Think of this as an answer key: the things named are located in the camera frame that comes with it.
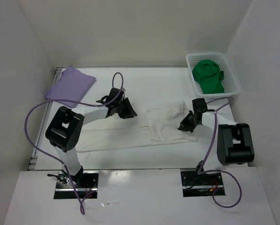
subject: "laundry basket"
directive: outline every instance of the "laundry basket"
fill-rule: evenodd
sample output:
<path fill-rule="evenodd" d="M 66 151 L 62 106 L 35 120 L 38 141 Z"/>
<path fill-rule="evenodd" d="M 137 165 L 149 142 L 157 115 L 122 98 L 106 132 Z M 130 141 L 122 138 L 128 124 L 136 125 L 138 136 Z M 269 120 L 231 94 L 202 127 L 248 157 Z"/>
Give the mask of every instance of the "laundry basket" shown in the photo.
<path fill-rule="evenodd" d="M 203 98 L 219 98 L 219 97 L 229 97 L 232 95 L 237 95 L 240 92 L 240 84 L 238 83 L 238 80 L 236 79 L 235 74 L 233 73 L 227 58 L 224 54 L 219 52 L 208 52 L 208 53 L 193 53 L 188 54 L 186 56 L 190 77 L 193 82 L 193 87 L 195 90 L 195 93 Z M 194 76 L 192 74 L 192 71 L 197 63 L 199 63 L 201 60 L 212 60 L 216 62 L 221 71 L 224 71 L 224 79 L 222 80 L 222 85 L 224 87 L 225 93 L 218 93 L 218 94 L 204 94 L 201 90 L 201 87 L 198 82 L 194 80 Z"/>

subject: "purple cloth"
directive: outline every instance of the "purple cloth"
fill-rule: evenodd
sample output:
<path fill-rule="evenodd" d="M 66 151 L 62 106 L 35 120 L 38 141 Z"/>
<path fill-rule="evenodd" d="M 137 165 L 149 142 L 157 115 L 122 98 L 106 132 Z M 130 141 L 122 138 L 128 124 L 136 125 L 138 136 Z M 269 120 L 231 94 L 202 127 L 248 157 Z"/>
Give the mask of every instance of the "purple cloth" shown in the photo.
<path fill-rule="evenodd" d="M 61 77 L 45 94 L 49 100 L 68 99 L 81 101 L 90 87 L 95 83 L 94 76 L 86 75 L 78 69 L 69 66 L 61 73 Z M 62 104 L 75 108 L 78 104 L 72 102 L 61 102 Z"/>

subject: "gray wall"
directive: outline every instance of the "gray wall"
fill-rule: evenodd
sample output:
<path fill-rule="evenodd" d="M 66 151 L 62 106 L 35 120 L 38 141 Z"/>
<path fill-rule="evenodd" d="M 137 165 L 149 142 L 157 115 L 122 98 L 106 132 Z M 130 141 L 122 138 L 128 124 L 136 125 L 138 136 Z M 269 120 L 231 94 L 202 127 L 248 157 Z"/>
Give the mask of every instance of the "gray wall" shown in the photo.
<path fill-rule="evenodd" d="M 255 165 L 280 225 L 280 0 L 252 2 L 227 56 L 243 89 L 233 114 L 250 125 Z"/>
<path fill-rule="evenodd" d="M 185 66 L 226 51 L 250 0 L 18 2 L 54 66 Z"/>
<path fill-rule="evenodd" d="M 0 225 L 3 224 L 20 170 L 32 147 L 23 122 L 27 111 L 44 99 L 53 67 L 16 0 L 0 0 Z M 43 109 L 29 122 L 35 139 Z"/>

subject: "purple cable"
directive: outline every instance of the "purple cable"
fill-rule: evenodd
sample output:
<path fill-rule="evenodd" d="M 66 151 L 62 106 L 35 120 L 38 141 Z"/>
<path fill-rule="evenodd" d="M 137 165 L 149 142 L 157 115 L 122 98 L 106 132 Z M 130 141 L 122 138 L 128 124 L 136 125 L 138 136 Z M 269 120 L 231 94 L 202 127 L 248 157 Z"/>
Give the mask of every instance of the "purple cable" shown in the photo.
<path fill-rule="evenodd" d="M 207 103 L 211 103 L 211 102 L 214 102 L 214 101 L 217 101 L 217 100 L 220 100 L 220 99 L 224 99 L 224 98 L 231 98 L 231 99 L 233 99 L 232 97 L 221 97 L 221 98 L 218 98 L 218 99 L 209 101 L 209 102 L 207 102 Z M 239 196 L 237 202 L 234 203 L 234 204 L 232 204 L 232 205 L 229 205 L 229 206 L 221 205 L 221 204 L 220 204 L 219 202 L 217 202 L 217 200 L 215 199 L 215 193 L 216 193 L 218 190 L 222 189 L 221 187 L 220 187 L 220 188 L 217 188 L 217 189 L 215 189 L 215 190 L 213 191 L 212 198 L 213 198 L 214 202 L 215 202 L 218 206 L 220 206 L 220 207 L 222 207 L 222 208 L 226 208 L 226 209 L 232 208 L 232 207 L 236 206 L 237 204 L 239 204 L 239 202 L 240 202 L 241 199 L 242 199 L 242 188 L 241 188 L 241 185 L 240 185 L 239 181 L 236 179 L 236 177 L 235 177 L 234 175 L 232 175 L 230 172 L 227 172 L 227 171 L 222 171 L 222 170 L 206 170 L 206 171 L 203 171 L 203 172 L 202 172 L 202 169 L 203 169 L 203 166 L 205 165 L 205 162 L 206 162 L 207 158 L 208 158 L 209 155 L 210 155 L 210 152 L 211 152 L 212 147 L 213 147 L 214 142 L 215 142 L 215 137 L 216 137 L 216 133 L 217 133 L 217 123 L 218 123 L 217 112 L 218 112 L 220 109 L 222 109 L 223 107 L 227 106 L 227 105 L 229 105 L 229 103 L 226 103 L 226 104 L 220 106 L 220 107 L 216 110 L 216 112 L 215 112 L 215 125 L 214 125 L 214 132 L 213 132 L 213 135 L 212 135 L 211 144 L 210 144 L 209 149 L 208 149 L 208 151 L 207 151 L 207 153 L 206 153 L 206 155 L 205 155 L 205 157 L 204 157 L 204 159 L 203 159 L 203 161 L 202 161 L 202 163 L 201 163 L 201 165 L 200 165 L 200 167 L 199 167 L 199 169 L 198 169 L 198 172 L 197 172 L 198 175 L 205 174 L 205 173 L 207 173 L 207 172 L 208 172 L 208 173 L 210 173 L 210 172 L 226 173 L 226 174 L 230 175 L 230 176 L 236 181 L 236 183 L 237 183 L 237 185 L 238 185 L 238 187 L 239 187 L 239 190 L 240 190 L 240 196 Z"/>
<path fill-rule="evenodd" d="M 113 76 L 113 81 L 112 81 L 112 85 L 114 85 L 114 79 L 115 79 L 115 77 L 116 77 L 117 74 L 119 74 L 119 75 L 121 76 L 121 80 L 122 80 L 121 87 L 120 87 L 120 91 L 118 92 L 118 94 L 117 94 L 111 101 L 109 101 L 109 102 L 107 102 L 107 103 L 105 103 L 105 104 L 102 104 L 102 105 L 92 105 L 92 104 L 83 103 L 83 102 L 78 102 L 78 101 L 73 101 L 73 100 L 68 100 L 68 99 L 54 99 L 54 100 L 47 100 L 47 101 L 41 102 L 41 103 L 35 105 L 34 107 L 32 107 L 32 108 L 29 110 L 29 112 L 27 113 L 26 118 L 25 118 L 25 122 L 24 122 L 24 132 L 25 132 L 25 136 L 26 136 L 28 142 L 32 145 L 32 147 L 34 147 L 36 150 L 42 152 L 43 154 L 45 154 L 45 155 L 47 155 L 47 156 L 50 156 L 50 157 L 54 158 L 55 160 L 59 161 L 60 163 L 64 164 L 64 162 L 63 162 L 62 160 L 60 160 L 59 158 L 57 158 L 57 157 L 55 157 L 55 156 L 49 154 L 48 152 L 45 152 L 44 150 L 41 150 L 38 146 L 36 146 L 36 145 L 32 142 L 32 140 L 30 139 L 30 137 L 29 137 L 29 135 L 28 135 L 28 132 L 27 132 L 27 122 L 28 122 L 28 118 L 29 118 L 30 114 L 31 114 L 36 108 L 38 108 L 39 106 L 41 106 L 41 105 L 43 105 L 43 104 L 46 104 L 46 103 L 48 103 L 48 102 L 55 102 L 55 101 L 57 101 L 57 102 L 60 102 L 60 101 L 61 101 L 61 102 L 73 102 L 73 103 L 78 103 L 78 104 L 81 104 L 81 105 L 87 105 L 87 106 L 91 106 L 91 107 L 102 107 L 102 106 L 107 106 L 107 105 L 111 104 L 111 103 L 120 95 L 120 92 L 123 90 L 123 82 L 124 82 L 124 80 L 123 80 L 123 75 L 122 75 L 121 73 L 119 73 L 119 72 L 117 72 L 117 73 L 114 74 L 114 76 Z M 64 168 L 65 168 L 65 170 L 66 170 L 66 172 L 67 172 L 67 174 L 68 174 L 68 177 L 69 177 L 69 179 L 70 179 L 70 182 L 73 184 L 72 176 L 71 176 L 71 174 L 69 173 L 69 170 L 68 170 L 68 168 L 67 168 L 67 166 L 66 166 L 65 164 L 64 164 Z M 86 196 L 83 198 L 83 200 L 80 200 L 80 197 L 79 197 L 79 195 L 78 195 L 78 193 L 77 193 L 77 191 L 76 191 L 75 186 L 72 185 L 72 187 L 73 187 L 74 194 L 75 194 L 75 196 L 77 197 L 77 199 L 78 199 L 78 201 L 79 201 L 79 203 L 80 203 L 80 212 L 81 212 L 81 214 L 85 215 L 85 211 L 84 211 L 84 207 L 83 207 L 83 202 L 84 202 L 85 198 L 86 198 L 87 196 L 89 196 L 89 195 L 86 195 Z"/>

